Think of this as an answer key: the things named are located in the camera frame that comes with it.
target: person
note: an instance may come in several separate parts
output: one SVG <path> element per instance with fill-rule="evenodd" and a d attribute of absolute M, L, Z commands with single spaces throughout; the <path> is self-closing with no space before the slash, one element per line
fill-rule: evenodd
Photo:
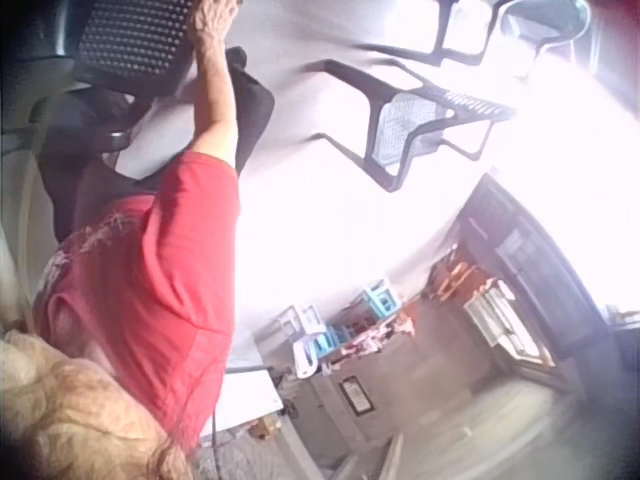
<path fill-rule="evenodd" d="M 101 159 L 55 190 L 41 165 L 56 220 L 64 206 L 82 212 L 56 222 L 62 243 L 34 301 L 35 332 L 101 367 L 187 453 L 214 410 L 234 332 L 241 122 L 225 37 L 241 1 L 194 2 L 195 133 L 154 176 L 157 191 L 131 180 L 102 195 L 115 172 L 83 186 Z"/>

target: black pants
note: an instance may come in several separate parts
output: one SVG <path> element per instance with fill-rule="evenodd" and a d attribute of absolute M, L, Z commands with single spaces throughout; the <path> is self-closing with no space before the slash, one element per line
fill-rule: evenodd
<path fill-rule="evenodd" d="M 230 65 L 229 71 L 236 99 L 236 170 L 240 174 L 269 123 L 275 102 L 271 92 L 242 68 Z M 103 94 L 98 100 L 88 96 L 83 98 L 82 93 L 65 95 L 53 115 L 52 124 L 90 128 L 99 117 L 114 115 L 123 101 L 124 96 L 116 93 Z M 164 172 L 178 157 L 179 154 L 152 175 L 136 180 L 107 166 L 101 154 L 50 154 L 45 143 L 38 155 L 38 168 L 53 203 L 54 231 L 58 242 L 87 225 L 115 200 L 157 193 Z"/>

